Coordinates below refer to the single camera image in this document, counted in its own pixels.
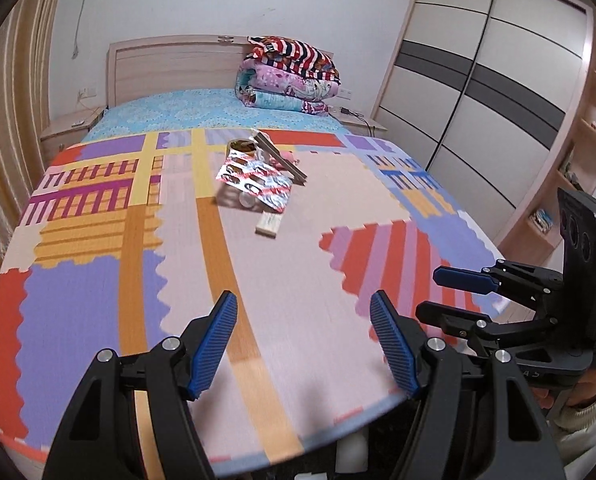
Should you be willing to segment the white right sleeve forearm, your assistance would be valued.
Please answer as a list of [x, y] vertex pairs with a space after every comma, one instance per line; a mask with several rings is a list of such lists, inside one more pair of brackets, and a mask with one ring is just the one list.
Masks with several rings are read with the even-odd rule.
[[596, 401], [564, 406], [550, 423], [567, 479], [585, 479], [596, 466]]

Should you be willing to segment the person's right hand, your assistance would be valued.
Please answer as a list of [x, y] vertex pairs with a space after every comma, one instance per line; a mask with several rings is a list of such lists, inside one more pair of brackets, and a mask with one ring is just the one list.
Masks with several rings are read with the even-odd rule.
[[[543, 410], [551, 410], [556, 398], [548, 389], [533, 388], [532, 392]], [[588, 370], [569, 393], [565, 406], [584, 406], [596, 401], [596, 370]]]

